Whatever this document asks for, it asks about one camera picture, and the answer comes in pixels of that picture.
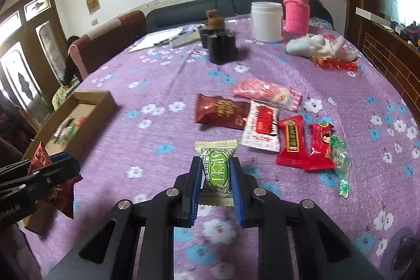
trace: door glass panel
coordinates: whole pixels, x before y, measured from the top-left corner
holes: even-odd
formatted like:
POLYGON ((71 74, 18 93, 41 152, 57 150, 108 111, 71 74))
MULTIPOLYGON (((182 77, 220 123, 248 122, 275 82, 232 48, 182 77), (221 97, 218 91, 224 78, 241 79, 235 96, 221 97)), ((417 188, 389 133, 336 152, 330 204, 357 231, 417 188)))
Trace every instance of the door glass panel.
POLYGON ((49 8, 51 8, 50 0, 33 0, 24 6, 25 18, 29 21, 49 8))
POLYGON ((20 42, 17 42, 0 58, 0 63, 21 106, 39 123, 42 123, 51 110, 45 104, 39 85, 29 69, 20 42))
POLYGON ((16 11, 2 24, 0 24, 0 45, 22 26, 19 11, 16 11))
POLYGON ((47 57, 48 63, 50 64, 55 77, 58 81, 60 81, 60 79, 64 76, 66 63, 60 52, 60 48, 58 48, 50 21, 46 21, 39 27, 35 28, 35 30, 43 48, 45 57, 47 57))

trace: blue gripper pad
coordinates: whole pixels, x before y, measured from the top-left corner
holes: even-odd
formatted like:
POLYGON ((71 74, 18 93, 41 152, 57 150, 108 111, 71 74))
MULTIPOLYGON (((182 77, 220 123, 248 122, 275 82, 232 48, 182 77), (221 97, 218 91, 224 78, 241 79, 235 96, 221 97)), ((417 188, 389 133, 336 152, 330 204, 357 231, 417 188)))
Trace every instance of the blue gripper pad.
POLYGON ((190 199, 190 220, 191 224, 194 225, 194 221, 197 219, 197 212, 198 212, 198 198, 200 196, 200 188, 201 188, 201 180, 203 178, 203 167, 202 167, 202 160, 200 157, 194 157, 194 159, 199 158, 200 162, 195 163, 198 164, 198 167, 194 169, 195 172, 195 182, 193 185, 193 190, 190 199))
POLYGON ((234 158, 230 158, 229 169, 230 169, 230 187, 232 190, 232 197, 234 199, 235 216, 238 220, 239 225, 242 227, 244 223, 244 207, 242 202, 241 186, 238 180, 238 172, 242 172, 239 159, 235 158, 237 163, 234 162, 234 158))

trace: green candy wrapper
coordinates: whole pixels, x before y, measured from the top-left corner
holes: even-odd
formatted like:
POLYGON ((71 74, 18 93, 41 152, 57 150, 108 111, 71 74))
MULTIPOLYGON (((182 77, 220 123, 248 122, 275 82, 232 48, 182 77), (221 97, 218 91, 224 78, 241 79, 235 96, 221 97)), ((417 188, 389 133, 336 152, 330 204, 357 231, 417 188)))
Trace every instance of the green candy wrapper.
POLYGON ((195 142, 195 149, 202 159, 205 176, 200 204, 233 206, 229 159, 233 157, 237 147, 236 140, 195 142))
POLYGON ((331 158, 335 164, 334 171, 339 177, 339 195, 347 198, 350 192, 349 169, 351 164, 347 143, 333 135, 330 145, 331 158))

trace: floral tablecloth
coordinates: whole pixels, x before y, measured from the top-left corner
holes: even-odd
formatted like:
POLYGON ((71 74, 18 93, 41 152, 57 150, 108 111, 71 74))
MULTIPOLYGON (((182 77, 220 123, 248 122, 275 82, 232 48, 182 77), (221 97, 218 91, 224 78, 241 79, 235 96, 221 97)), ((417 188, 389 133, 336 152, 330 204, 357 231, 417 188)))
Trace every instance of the floral tablecloth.
MULTIPOLYGON (((415 231, 420 212, 417 125, 388 81, 360 55, 360 72, 323 70, 289 56, 285 44, 252 40, 248 18, 227 23, 237 33, 242 61, 216 66, 200 43, 179 49, 129 48, 90 74, 80 90, 108 89, 119 106, 82 162, 75 185, 74 220, 57 213, 46 238, 26 231, 43 274, 119 200, 151 199, 189 170, 196 140, 241 138, 242 131, 194 123, 197 93, 230 97, 243 77, 291 86, 303 93, 305 122, 328 121, 348 142, 351 192, 338 195, 333 172, 278 166, 276 153, 239 146, 245 172, 285 200, 311 198, 378 266, 389 238, 415 231)), ((312 28, 314 33, 334 32, 312 28)), ((355 49, 346 43, 346 49, 355 49)), ((281 110, 280 118, 294 113, 281 110)), ((308 126, 305 127, 309 149, 308 126)), ((175 279, 256 279, 258 232, 241 229, 233 208, 200 206, 190 230, 175 229, 175 279)))

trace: pink snack bag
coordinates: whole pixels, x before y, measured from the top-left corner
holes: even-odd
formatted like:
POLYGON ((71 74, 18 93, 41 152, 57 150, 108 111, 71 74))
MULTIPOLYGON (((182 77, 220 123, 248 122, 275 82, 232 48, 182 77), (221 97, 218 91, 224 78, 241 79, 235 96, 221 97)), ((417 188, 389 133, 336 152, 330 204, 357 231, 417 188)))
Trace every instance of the pink snack bag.
POLYGON ((296 111, 302 94, 275 83, 245 77, 232 89, 237 96, 268 102, 278 107, 296 111))

